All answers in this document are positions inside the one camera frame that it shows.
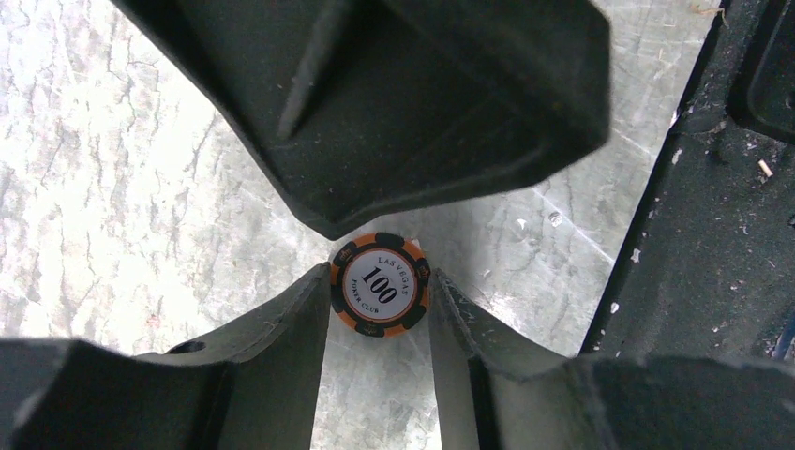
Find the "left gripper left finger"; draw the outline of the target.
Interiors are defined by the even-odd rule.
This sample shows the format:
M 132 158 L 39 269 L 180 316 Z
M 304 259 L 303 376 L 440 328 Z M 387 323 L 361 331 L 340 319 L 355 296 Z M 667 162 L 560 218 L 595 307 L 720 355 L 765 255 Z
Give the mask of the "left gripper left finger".
M 1 342 L 5 449 L 307 449 L 330 313 L 319 264 L 164 353 L 80 339 Z

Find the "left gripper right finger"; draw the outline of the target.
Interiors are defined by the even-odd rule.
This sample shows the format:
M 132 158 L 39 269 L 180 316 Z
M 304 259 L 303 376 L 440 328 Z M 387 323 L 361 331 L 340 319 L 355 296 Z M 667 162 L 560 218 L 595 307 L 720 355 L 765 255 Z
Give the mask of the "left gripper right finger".
M 794 369 L 769 360 L 567 358 L 429 278 L 445 449 L 790 449 Z

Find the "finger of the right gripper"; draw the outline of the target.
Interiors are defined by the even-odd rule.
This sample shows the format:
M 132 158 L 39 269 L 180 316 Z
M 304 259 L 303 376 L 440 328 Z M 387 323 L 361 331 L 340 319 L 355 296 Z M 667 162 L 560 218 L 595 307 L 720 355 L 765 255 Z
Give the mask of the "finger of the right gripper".
M 606 143 L 611 30 L 590 1 L 121 1 L 297 219 L 538 184 Z

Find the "orange-black single chip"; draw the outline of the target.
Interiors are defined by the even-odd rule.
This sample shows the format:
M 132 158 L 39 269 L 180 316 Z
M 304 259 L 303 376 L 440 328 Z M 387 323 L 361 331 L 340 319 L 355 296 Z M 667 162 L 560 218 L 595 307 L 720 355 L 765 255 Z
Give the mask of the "orange-black single chip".
M 388 338 L 428 313 L 431 267 L 413 240 L 389 232 L 360 235 L 331 258 L 331 307 L 355 332 Z

